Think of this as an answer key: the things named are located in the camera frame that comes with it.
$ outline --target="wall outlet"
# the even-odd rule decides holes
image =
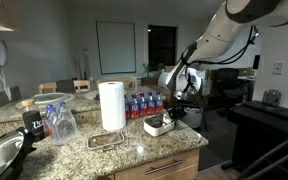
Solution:
[[[283,71],[284,62],[275,62],[273,68],[273,74],[281,75]]]

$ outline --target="cabinet door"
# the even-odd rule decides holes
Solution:
[[[0,25],[15,31],[20,30],[17,0],[0,0]]]
[[[178,170],[193,165],[194,168],[196,168],[195,171],[197,173],[198,158],[199,158],[199,149],[193,149],[161,160],[147,163],[135,168],[117,172],[115,173],[115,180],[154,179],[170,173],[174,173]]]
[[[195,164],[193,166],[180,169],[178,171],[175,171],[173,173],[166,174],[164,176],[160,176],[158,178],[155,178],[153,180],[196,180],[198,175],[198,164]]]

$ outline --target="paper towel roll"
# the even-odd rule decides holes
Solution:
[[[121,129],[126,124],[124,84],[104,82],[98,88],[103,128],[108,131]]]

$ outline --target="robotic arm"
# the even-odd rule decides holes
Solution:
[[[166,77],[165,86],[172,94],[176,90],[182,91],[183,87],[177,82],[180,82],[185,67],[194,60],[205,63],[207,59],[224,54],[245,26],[278,27],[285,24],[288,24],[288,0],[227,0],[214,15],[206,32],[184,51],[181,61]],[[248,43],[258,35],[256,32]]]

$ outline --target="tray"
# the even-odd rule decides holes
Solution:
[[[108,147],[114,147],[114,145],[123,141],[124,135],[122,132],[107,132],[89,137],[86,144],[90,150],[106,150]]]

